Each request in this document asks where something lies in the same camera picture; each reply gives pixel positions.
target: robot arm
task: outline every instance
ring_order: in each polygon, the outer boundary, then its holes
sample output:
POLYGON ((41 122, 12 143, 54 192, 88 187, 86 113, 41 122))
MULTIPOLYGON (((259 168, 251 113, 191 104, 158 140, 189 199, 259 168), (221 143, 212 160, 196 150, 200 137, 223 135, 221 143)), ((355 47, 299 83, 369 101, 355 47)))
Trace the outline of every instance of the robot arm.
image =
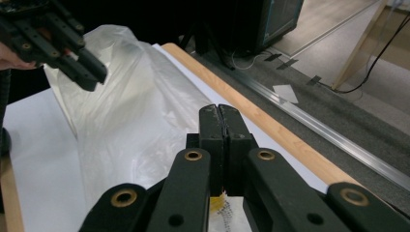
POLYGON ((83 26, 56 0, 0 0, 0 42, 22 60, 59 69, 86 91, 107 75, 85 48, 83 26))

